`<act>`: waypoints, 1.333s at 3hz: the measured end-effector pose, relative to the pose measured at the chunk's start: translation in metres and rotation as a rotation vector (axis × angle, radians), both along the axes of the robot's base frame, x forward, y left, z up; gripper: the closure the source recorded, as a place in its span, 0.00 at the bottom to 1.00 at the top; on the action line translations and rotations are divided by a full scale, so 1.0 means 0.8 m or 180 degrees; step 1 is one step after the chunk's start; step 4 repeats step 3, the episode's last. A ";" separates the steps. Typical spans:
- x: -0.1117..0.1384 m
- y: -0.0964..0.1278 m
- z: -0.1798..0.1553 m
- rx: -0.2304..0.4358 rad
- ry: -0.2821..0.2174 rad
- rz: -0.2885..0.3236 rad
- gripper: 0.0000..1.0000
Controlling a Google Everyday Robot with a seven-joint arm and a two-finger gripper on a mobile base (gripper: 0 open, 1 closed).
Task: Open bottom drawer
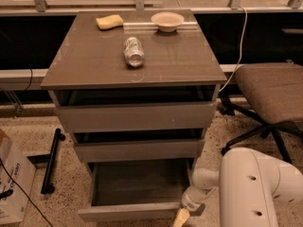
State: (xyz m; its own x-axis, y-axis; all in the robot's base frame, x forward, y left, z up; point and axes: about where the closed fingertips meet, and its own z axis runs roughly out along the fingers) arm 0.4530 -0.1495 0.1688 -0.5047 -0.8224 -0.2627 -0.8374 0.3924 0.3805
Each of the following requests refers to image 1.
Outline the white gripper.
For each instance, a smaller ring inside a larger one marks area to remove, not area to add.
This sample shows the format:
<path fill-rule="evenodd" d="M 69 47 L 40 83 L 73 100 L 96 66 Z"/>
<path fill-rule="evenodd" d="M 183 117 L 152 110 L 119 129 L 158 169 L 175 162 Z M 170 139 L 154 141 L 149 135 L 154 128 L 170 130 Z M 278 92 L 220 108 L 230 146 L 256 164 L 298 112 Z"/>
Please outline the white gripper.
<path fill-rule="evenodd" d="M 183 227 L 190 217 L 189 212 L 195 212 L 204 203 L 207 191 L 196 186 L 190 186 L 183 194 L 182 206 L 176 214 L 172 227 Z"/>

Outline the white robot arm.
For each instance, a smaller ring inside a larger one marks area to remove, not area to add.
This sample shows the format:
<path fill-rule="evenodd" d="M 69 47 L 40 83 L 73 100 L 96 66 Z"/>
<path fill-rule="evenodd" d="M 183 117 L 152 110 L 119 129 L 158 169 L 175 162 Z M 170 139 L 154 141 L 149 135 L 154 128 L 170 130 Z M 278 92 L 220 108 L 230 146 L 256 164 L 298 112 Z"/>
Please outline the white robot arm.
<path fill-rule="evenodd" d="M 293 165 L 251 148 L 233 148 L 217 171 L 196 168 L 172 227 L 219 192 L 221 227 L 278 227 L 274 202 L 303 199 L 303 174 Z"/>

